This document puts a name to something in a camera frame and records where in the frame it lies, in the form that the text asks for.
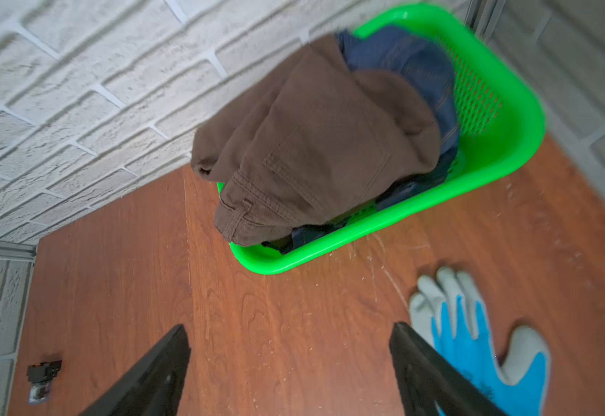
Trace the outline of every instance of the metal trim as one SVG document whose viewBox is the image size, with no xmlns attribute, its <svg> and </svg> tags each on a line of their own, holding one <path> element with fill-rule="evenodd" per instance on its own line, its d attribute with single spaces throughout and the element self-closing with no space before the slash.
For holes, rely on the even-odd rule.
<svg viewBox="0 0 605 416">
<path fill-rule="evenodd" d="M 483 42 L 490 40 L 506 0 L 470 0 L 464 24 Z"/>
<path fill-rule="evenodd" d="M 15 244 L 0 241 L 0 259 L 34 261 L 36 247 L 27 244 Z"/>
</svg>

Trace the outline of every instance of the clothes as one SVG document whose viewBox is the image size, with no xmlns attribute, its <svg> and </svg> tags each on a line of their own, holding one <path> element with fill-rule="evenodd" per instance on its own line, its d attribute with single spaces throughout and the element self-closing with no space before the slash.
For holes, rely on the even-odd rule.
<svg viewBox="0 0 605 416">
<path fill-rule="evenodd" d="M 191 165 L 225 182 L 215 226 L 238 245 L 322 225 L 436 166 L 438 123 L 384 70 L 351 73 L 327 35 L 286 58 L 198 129 Z"/>
<path fill-rule="evenodd" d="M 348 31 L 337 33 L 336 37 L 350 71 L 385 69 L 400 74 L 413 85 L 439 123 L 441 154 L 457 147 L 455 71 L 453 62 L 438 45 L 395 26 L 385 26 L 365 39 Z"/>
<path fill-rule="evenodd" d="M 395 26 L 379 29 L 365 39 L 357 38 L 348 31 L 337 33 L 336 38 L 350 71 L 385 69 L 400 74 L 434 110 L 441 130 L 441 157 L 434 170 L 398 179 L 377 197 L 376 211 L 444 183 L 457 156 L 459 144 L 459 125 L 453 97 L 455 72 L 446 53 L 434 43 Z M 323 226 L 304 225 L 294 229 L 289 239 L 264 245 L 286 254 L 337 231 L 346 223 L 344 220 Z"/>
</svg>

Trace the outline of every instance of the scratch on floor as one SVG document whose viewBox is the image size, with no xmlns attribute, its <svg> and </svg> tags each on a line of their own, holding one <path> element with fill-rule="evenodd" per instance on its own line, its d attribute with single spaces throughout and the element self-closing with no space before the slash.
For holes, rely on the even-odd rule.
<svg viewBox="0 0 605 416">
<path fill-rule="evenodd" d="M 358 251 L 356 250 L 356 242 L 351 241 L 351 251 L 348 252 L 348 259 L 351 260 L 355 257 L 358 257 Z"/>
<path fill-rule="evenodd" d="M 420 250 L 422 248 L 430 248 L 429 244 L 423 245 L 399 245 L 401 248 L 406 248 L 407 250 Z"/>
<path fill-rule="evenodd" d="M 386 261 L 386 246 L 384 245 L 384 242 L 381 241 L 381 237 L 379 237 L 377 235 L 377 233 L 372 234 L 372 236 L 374 238 L 376 238 L 376 241 L 379 242 L 379 245 L 381 245 L 381 251 L 384 253 L 384 262 Z"/>
<path fill-rule="evenodd" d="M 404 304 L 404 309 L 408 310 L 409 305 L 407 305 L 406 299 L 404 299 L 404 295 L 402 294 L 400 287 L 397 286 L 397 283 L 395 283 L 395 279 L 392 278 L 392 275 L 390 274 L 388 269 L 386 269 L 386 265 L 381 266 L 381 270 L 383 270 L 383 272 L 386 275 L 386 277 L 388 278 L 388 280 L 390 280 L 390 283 L 392 283 L 392 287 L 395 288 L 395 290 L 397 291 L 397 294 L 400 295 L 400 299 L 402 300 L 402 303 Z"/>
<path fill-rule="evenodd" d="M 367 244 L 367 249 L 369 250 L 369 255 L 367 256 L 367 260 L 370 261 L 370 270 L 372 271 L 372 286 L 374 287 L 374 303 L 378 303 L 378 299 L 376 297 L 376 282 L 374 281 L 374 263 L 372 262 L 372 246 Z"/>
</svg>

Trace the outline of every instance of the dark clothing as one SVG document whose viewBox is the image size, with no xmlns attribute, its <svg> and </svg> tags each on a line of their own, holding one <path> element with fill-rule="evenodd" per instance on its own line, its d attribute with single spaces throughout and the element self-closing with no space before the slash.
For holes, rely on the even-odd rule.
<svg viewBox="0 0 605 416">
<path fill-rule="evenodd" d="M 410 178 L 398 180 L 383 194 L 376 198 L 376 210 L 381 211 L 403 200 L 411 198 L 437 187 L 446 181 L 448 170 L 457 156 L 457 147 L 441 155 L 434 170 L 425 174 L 412 175 Z"/>
<path fill-rule="evenodd" d="M 286 58 L 197 131 L 191 165 L 225 182 L 215 226 L 238 245 L 322 226 L 432 171 L 436 117 L 406 79 L 349 71 L 334 36 Z"/>
</svg>

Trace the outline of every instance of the belt loop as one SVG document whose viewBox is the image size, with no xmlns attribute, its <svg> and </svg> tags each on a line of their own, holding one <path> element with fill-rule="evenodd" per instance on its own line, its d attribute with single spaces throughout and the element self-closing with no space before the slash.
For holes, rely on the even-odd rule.
<svg viewBox="0 0 605 416">
<path fill-rule="evenodd" d="M 230 234 L 228 236 L 229 241 L 233 241 L 233 236 L 235 235 L 235 230 L 236 230 L 236 228 L 238 228 L 238 224 L 240 223 L 240 220 L 243 219 L 245 214 L 251 208 L 252 208 L 252 203 L 247 200 L 243 200 L 240 202 L 240 205 L 238 207 L 236 207 L 236 209 L 233 210 L 233 213 L 231 214 L 231 219 L 229 220 L 227 227 L 226 227 L 226 232 L 228 234 Z"/>
</svg>

